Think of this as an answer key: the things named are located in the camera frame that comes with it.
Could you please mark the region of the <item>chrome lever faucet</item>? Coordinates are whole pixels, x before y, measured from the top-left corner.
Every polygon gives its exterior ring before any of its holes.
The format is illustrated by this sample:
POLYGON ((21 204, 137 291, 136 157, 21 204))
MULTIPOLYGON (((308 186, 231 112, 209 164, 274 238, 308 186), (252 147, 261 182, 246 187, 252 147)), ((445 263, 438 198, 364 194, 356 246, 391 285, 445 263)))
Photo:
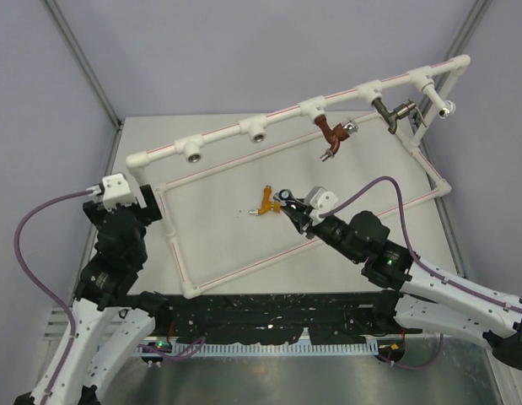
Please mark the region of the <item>chrome lever faucet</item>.
POLYGON ((276 192, 273 196, 274 201, 276 201, 280 207, 290 207, 292 204, 296 203, 296 199, 292 192, 288 189, 282 189, 279 192, 276 192))

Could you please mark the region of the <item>white PVC pipe frame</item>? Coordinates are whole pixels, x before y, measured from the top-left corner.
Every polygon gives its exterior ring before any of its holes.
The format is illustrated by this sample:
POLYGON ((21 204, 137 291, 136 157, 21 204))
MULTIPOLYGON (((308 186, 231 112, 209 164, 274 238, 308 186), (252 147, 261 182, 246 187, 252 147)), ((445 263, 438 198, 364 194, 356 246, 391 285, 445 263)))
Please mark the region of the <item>white PVC pipe frame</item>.
POLYGON ((332 112, 332 105, 409 84, 433 83, 443 99, 470 64, 467 55, 376 80, 258 116, 138 116, 126 119, 116 167, 150 184, 163 214, 148 232, 148 262, 136 291, 165 294, 369 292, 354 265, 299 235, 280 213, 249 215, 269 185, 299 196, 324 186, 347 198, 378 176, 403 191, 420 248, 454 270, 434 207, 450 184, 419 148, 420 132, 401 121, 395 135, 375 111, 332 112), (314 119, 330 127, 355 120, 358 131, 326 162, 329 148, 314 119))

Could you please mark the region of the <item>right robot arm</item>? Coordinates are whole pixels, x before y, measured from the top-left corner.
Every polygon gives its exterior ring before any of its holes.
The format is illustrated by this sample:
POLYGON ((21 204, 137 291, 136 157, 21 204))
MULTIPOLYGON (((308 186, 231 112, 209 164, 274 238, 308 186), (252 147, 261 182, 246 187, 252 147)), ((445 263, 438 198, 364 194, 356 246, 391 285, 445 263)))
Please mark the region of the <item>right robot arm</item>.
POLYGON ((381 332, 423 329, 466 340, 522 371, 522 296, 501 293, 448 273, 389 239, 390 230, 370 211, 349 222, 322 218, 309 200, 280 191, 276 199, 293 226, 355 264, 382 289, 372 322, 381 332))

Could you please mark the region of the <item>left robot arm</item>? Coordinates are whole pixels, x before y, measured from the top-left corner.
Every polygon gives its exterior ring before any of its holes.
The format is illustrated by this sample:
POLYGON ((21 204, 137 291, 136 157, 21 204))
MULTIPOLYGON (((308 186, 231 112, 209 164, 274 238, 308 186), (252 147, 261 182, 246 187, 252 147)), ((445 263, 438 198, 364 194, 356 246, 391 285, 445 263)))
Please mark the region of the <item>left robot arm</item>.
POLYGON ((129 294, 148 259, 147 228, 162 219, 152 187, 140 192, 137 200, 119 176, 84 191, 91 198, 83 211, 96 228, 95 254, 80 272, 71 305, 29 270, 20 250, 28 220, 19 223, 13 240, 19 265, 64 310, 68 325, 46 372, 32 391, 16 397, 17 404, 98 404, 141 341, 170 329, 172 312, 163 295, 129 294))

